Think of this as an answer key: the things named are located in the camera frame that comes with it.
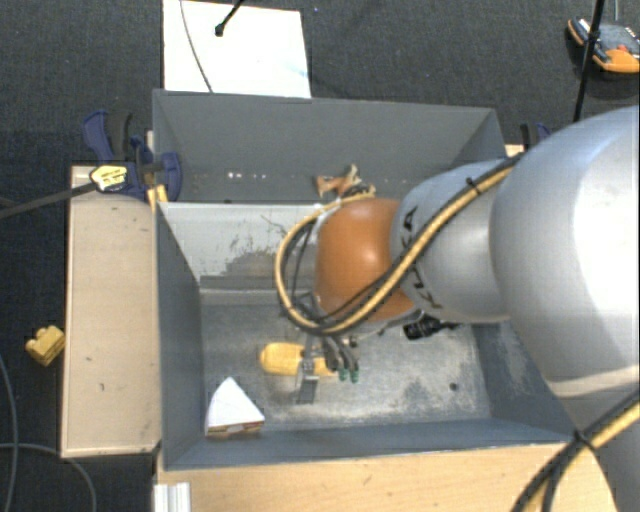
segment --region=black cable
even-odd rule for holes
[[[302,247],[299,249],[298,257],[296,259],[296,267],[293,271],[293,277],[292,277],[292,283],[291,283],[291,297],[295,297],[296,295],[296,285],[298,284],[298,274],[300,273],[300,264],[302,263],[302,257],[304,256],[304,252],[307,249],[307,245],[309,244],[309,238],[311,238],[313,225],[314,224],[309,224],[308,226],[305,226],[305,229],[304,229],[304,231],[306,231],[306,234],[302,242]]]
[[[2,354],[0,354],[0,373],[2,373],[2,379],[4,380],[4,386],[7,391],[7,398],[9,400],[9,411],[11,413],[11,429],[13,430],[13,443],[7,445],[7,447],[13,448],[13,456],[11,459],[11,476],[9,477],[9,485],[7,487],[7,499],[4,502],[4,512],[9,512],[9,510],[11,509],[11,502],[13,501],[13,492],[16,487],[20,441],[18,440],[18,411],[16,408],[16,401],[13,395],[13,388],[11,387],[11,380],[9,380],[9,372],[7,371],[7,367],[4,364]]]
[[[13,394],[13,388],[11,387],[11,380],[9,379],[9,372],[7,371],[7,367],[4,364],[4,359],[2,358],[2,354],[0,354],[0,373],[2,373],[2,378],[4,380],[5,389],[7,391],[7,398],[9,400],[9,410],[11,411],[11,428],[13,430],[13,442],[11,443],[0,443],[0,450],[13,450],[13,459],[11,464],[11,476],[9,477],[9,485],[7,488],[7,499],[4,504],[4,512],[9,512],[11,510],[11,504],[13,501],[13,493],[15,491],[16,486],[16,476],[18,469],[18,453],[21,449],[39,451],[42,453],[48,453],[51,455],[55,455],[58,457],[58,452],[56,452],[53,448],[49,448],[48,446],[42,446],[39,444],[33,443],[21,443],[18,440],[18,412],[16,407],[16,400]],[[92,512],[97,512],[98,510],[98,499],[96,496],[95,486],[91,480],[91,477],[87,474],[85,469],[78,464],[73,459],[66,459],[63,462],[67,462],[71,464],[71,466],[80,473],[82,478],[87,484],[89,488],[89,493],[91,494],[91,510]]]
[[[531,498],[538,492],[545,482],[547,482],[547,489],[545,489],[544,503],[546,503],[547,508],[543,508],[543,510],[545,512],[549,512],[553,504],[553,497],[557,486],[573,459],[585,446],[590,447],[593,451],[593,447],[591,446],[593,438],[608,427],[612,421],[627,411],[627,409],[634,406],[638,400],[640,400],[640,389],[636,389],[635,392],[625,397],[621,402],[600,416],[600,418],[582,432],[576,431],[573,440],[559,451],[547,464],[545,464],[525,487],[522,493],[520,493],[520,496],[516,500],[511,512],[523,512]]]
[[[193,41],[191,40],[191,33],[189,32],[189,27],[187,26],[187,18],[184,15],[184,6],[182,5],[182,1],[183,0],[179,0],[180,14],[182,16],[182,26],[184,27],[184,31],[187,35],[187,40],[189,41],[189,46],[191,47],[191,53],[193,54],[193,58],[196,59],[196,64],[198,65],[198,69],[200,70],[200,75],[202,75],[202,79],[204,80],[204,83],[207,85],[207,89],[209,89],[209,92],[213,94],[213,89],[211,88],[211,84],[209,83],[209,80],[207,79],[207,75],[204,72],[204,69],[202,68],[202,64],[200,63],[200,58],[198,57],[196,48],[195,46],[193,46]]]
[[[414,242],[412,244],[409,244],[406,248],[404,248],[404,250],[402,251],[402,253],[395,259],[395,261],[392,263],[391,267],[387,270],[387,272],[385,272],[385,274],[383,274],[383,276],[381,276],[380,278],[378,278],[376,281],[374,281],[373,283],[367,285],[363,290],[361,290],[360,292],[358,292],[356,295],[354,295],[353,297],[351,297],[351,299],[349,299],[347,301],[347,303],[345,303],[341,308],[339,308],[339,310],[344,309],[345,306],[347,304],[353,304],[354,302],[358,301],[358,298],[360,296],[363,295],[363,293],[369,292],[367,293],[367,295],[364,298],[361,298],[358,303],[349,308],[343,315],[341,315],[340,318],[335,318],[332,317],[331,319],[326,319],[326,316],[329,315],[325,315],[325,317],[321,317],[320,321],[317,321],[314,318],[311,318],[311,320],[313,320],[315,323],[320,324],[319,327],[317,328],[310,328],[306,325],[301,324],[300,322],[296,321],[296,319],[289,313],[289,311],[286,310],[286,308],[284,308],[285,314],[287,315],[287,317],[289,318],[289,320],[296,325],[297,327],[299,327],[301,330],[307,332],[308,334],[312,334],[315,336],[319,336],[322,337],[325,335],[325,330],[329,329],[335,325],[338,325],[339,323],[341,323],[342,321],[344,321],[345,319],[347,319],[349,316],[351,316],[354,312],[356,312],[359,308],[361,308],[379,289],[380,287],[384,284],[384,282],[386,281],[386,277],[388,277],[391,273],[393,273],[395,271],[395,269],[398,268],[398,266],[400,265],[400,262],[403,260],[404,256],[407,254],[407,252],[409,250],[411,250],[413,244],[415,243],[415,240],[418,240],[420,238],[420,236],[427,230],[429,229],[429,226],[432,224],[432,222],[434,221],[434,219],[436,219],[442,212],[444,212],[451,204],[453,204],[455,201],[457,201],[460,197],[462,197],[463,195],[465,195],[468,191],[469,188],[473,188],[475,189],[477,187],[477,183],[481,183],[486,179],[489,179],[490,177],[492,177],[494,174],[497,174],[505,169],[508,169],[509,167],[513,167],[519,160],[520,158],[522,158],[523,153],[520,153],[518,155],[515,155],[513,157],[510,158],[506,158],[504,160],[502,160],[500,163],[498,163],[497,165],[495,165],[493,168],[491,168],[490,170],[488,170],[487,172],[485,172],[484,174],[482,174],[479,178],[477,178],[476,180],[472,181],[472,184],[467,183],[467,187],[462,188],[457,194],[455,194],[453,197],[451,197],[440,209],[438,209],[436,211],[436,213],[434,213],[431,218],[420,228],[420,230],[418,231],[418,233],[413,237]],[[422,253],[424,253],[424,251],[427,249],[427,247],[430,245],[430,243],[428,243],[423,249],[422,249]],[[288,258],[284,258],[282,260],[282,264],[281,264],[281,274],[285,275],[285,270],[286,270],[286,263],[287,263]],[[371,312],[369,312],[367,315],[365,315],[363,318],[361,318],[360,320],[358,320],[357,322],[354,322],[353,325],[350,325],[349,327],[345,327],[344,329],[340,330],[340,331],[336,331],[336,332],[332,332],[331,334],[333,336],[340,336],[342,334],[345,334],[348,331],[351,331],[352,329],[358,327],[359,325],[361,325],[362,323],[366,322],[371,315],[373,315],[378,307],[380,307],[380,305],[382,305],[384,303],[384,300],[386,300],[391,294],[393,294],[398,287],[402,284],[402,282],[404,281],[404,279],[406,279],[406,276],[409,274],[411,267],[409,267],[405,273],[405,275],[403,276],[402,279],[400,279],[398,281],[398,283],[396,283],[396,285],[394,287],[392,287],[386,294],[385,296],[380,300],[379,306],[377,306],[376,308],[373,308]]]
[[[593,58],[593,52],[596,47],[596,42],[600,37],[600,20],[602,19],[603,10],[604,0],[596,0],[596,5],[593,10],[593,20],[591,21],[591,26],[589,27],[587,48],[585,49],[584,58],[582,60],[582,76],[580,77],[580,89],[578,90],[576,108],[573,113],[574,123],[578,122],[582,115],[582,104],[584,103],[584,95],[587,89],[587,79],[589,77],[589,70],[591,69],[591,59]]]
[[[220,23],[219,25],[216,26],[215,29],[215,34],[216,37],[222,37],[224,35],[224,27],[226,27],[227,23],[229,22],[229,20],[231,18],[233,18],[233,15],[236,13],[236,11],[238,9],[240,9],[240,6],[244,3],[244,0],[238,0],[233,8],[231,9],[231,11],[229,12],[229,14],[227,14],[224,18],[224,20],[222,20],[222,23]]]
[[[17,206],[11,206],[9,208],[5,208],[4,210],[0,210],[0,220],[13,217],[14,215],[19,215],[21,213],[26,213],[31,210],[36,210],[38,208],[42,208],[43,206],[57,203],[59,201],[67,201],[88,192],[94,192],[95,190],[96,185],[93,182],[85,183],[84,185],[80,185],[79,187],[63,190],[62,192],[57,192],[55,194],[41,197],[39,199],[34,199],[33,201],[22,203]]]
[[[13,443],[0,443],[0,450],[6,450],[8,448],[13,448]],[[55,451],[53,448],[49,448],[48,446],[42,446],[42,445],[33,444],[33,443],[20,443],[19,448],[21,450],[32,450],[36,452],[47,453],[49,455],[54,455],[55,457],[58,457],[58,452]],[[80,464],[78,464],[78,462],[76,462],[73,459],[60,459],[58,457],[58,460],[61,460],[62,462],[70,464],[71,467],[73,467],[73,469],[75,469],[80,474],[80,476],[84,479],[85,483],[87,484],[87,488],[89,489],[89,494],[91,495],[91,510],[92,512],[97,512],[98,497],[96,495],[96,489],[95,489],[95,486],[93,485],[93,481],[91,480],[91,477],[89,476],[87,471]]]

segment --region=white sheet of paper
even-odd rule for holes
[[[182,22],[179,0],[164,0],[164,87],[207,92]],[[240,7],[224,36],[214,30],[231,5],[184,1],[193,46],[214,92],[310,98],[302,19],[297,11]]]
[[[233,378],[227,377],[211,398],[206,428],[262,421],[264,421],[264,415],[238,386],[238,383]]]

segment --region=yellow tag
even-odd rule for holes
[[[89,178],[100,192],[119,192],[127,186],[127,168],[122,165],[101,165]]]

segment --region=gray carpet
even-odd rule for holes
[[[613,2],[607,2],[611,18]],[[564,27],[590,18],[591,0],[250,1],[300,9],[317,97],[493,107],[507,142],[523,121],[569,124],[578,77]],[[151,90],[161,86],[161,0],[5,0],[0,10],[0,196],[26,201],[58,191],[73,160],[92,157],[80,123],[98,108],[151,124]],[[640,3],[620,1],[640,29]],[[638,78],[595,73],[586,116],[638,103]],[[0,350],[9,367],[21,438],[56,446],[61,364],[44,369],[25,338],[64,325],[65,207],[0,221]],[[0,442],[10,439],[0,390]],[[10,467],[0,454],[0,504]],[[99,510],[150,507],[150,457],[87,464]],[[66,466],[23,454],[13,510],[88,510],[81,480]]]

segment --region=yellow object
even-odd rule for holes
[[[55,325],[43,327],[24,348],[42,366],[49,366],[64,348],[64,333]]]
[[[605,52],[609,57],[609,62],[601,61],[597,55],[593,56],[593,60],[605,71],[613,73],[638,73],[640,71],[640,62],[628,51],[620,49],[611,49]]]
[[[298,343],[269,343],[260,352],[260,364],[265,372],[272,375],[295,376],[298,374],[303,350],[304,347]],[[334,375],[334,372],[327,368],[323,357],[316,357],[313,361],[314,375]]]

